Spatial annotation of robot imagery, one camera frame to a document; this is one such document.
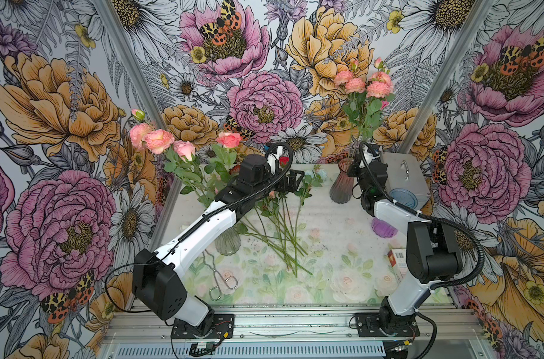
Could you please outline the pink rose stem bunch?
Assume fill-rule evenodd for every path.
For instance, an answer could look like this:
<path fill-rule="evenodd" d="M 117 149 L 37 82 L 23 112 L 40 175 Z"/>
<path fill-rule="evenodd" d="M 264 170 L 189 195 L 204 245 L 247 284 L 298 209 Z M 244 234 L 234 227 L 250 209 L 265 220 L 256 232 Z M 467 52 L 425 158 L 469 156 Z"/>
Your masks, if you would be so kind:
<path fill-rule="evenodd" d="M 154 155 L 164 173 L 181 180 L 184 183 L 182 194 L 199 191 L 203 178 L 195 146 L 191 142 L 176 140 L 174 134 L 167 130 L 156 129 L 140 109 L 131 110 L 131 115 L 136 121 L 129 131 L 132 145 Z"/>

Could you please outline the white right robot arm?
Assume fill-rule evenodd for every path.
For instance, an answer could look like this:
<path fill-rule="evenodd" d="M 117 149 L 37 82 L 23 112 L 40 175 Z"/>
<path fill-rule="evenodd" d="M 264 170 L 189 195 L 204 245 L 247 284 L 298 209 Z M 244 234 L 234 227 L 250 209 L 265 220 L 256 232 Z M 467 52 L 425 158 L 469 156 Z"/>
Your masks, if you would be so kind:
<path fill-rule="evenodd" d="M 423 218 L 421 212 L 387 193 L 383 187 L 387 164 L 380 161 L 370 144 L 359 144 L 348 173 L 357 178 L 362 208 L 407 238 L 407 273 L 397 289 L 383 300 L 378 321 L 384 327 L 411 320 L 436 286 L 462 269 L 454 229 L 441 221 Z"/>

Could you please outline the blue purple glass vase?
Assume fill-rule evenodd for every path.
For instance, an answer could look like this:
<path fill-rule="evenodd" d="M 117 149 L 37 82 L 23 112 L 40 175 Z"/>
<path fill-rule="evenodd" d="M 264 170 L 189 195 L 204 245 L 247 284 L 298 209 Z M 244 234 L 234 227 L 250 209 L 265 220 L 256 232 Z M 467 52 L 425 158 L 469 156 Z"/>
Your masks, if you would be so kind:
<path fill-rule="evenodd" d="M 373 203 L 372 230 L 385 239 L 392 238 L 400 233 L 407 235 L 409 223 L 418 221 L 418 212 L 385 196 L 375 200 Z"/>

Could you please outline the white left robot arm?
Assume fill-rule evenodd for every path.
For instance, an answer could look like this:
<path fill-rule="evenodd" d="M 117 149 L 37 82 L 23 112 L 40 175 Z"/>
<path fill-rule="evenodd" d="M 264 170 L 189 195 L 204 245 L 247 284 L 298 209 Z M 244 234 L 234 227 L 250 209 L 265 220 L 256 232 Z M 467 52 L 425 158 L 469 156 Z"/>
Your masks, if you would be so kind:
<path fill-rule="evenodd" d="M 144 249 L 134 259 L 132 293 L 161 320 L 180 320 L 205 336 L 214 311 L 186 290 L 182 282 L 197 257 L 222 233 L 237 224 L 256 202 L 272 191 L 295 191 L 291 148 L 280 145 L 264 155 L 251 154 L 239 174 L 218 192 L 208 209 L 176 238 L 155 251 Z"/>

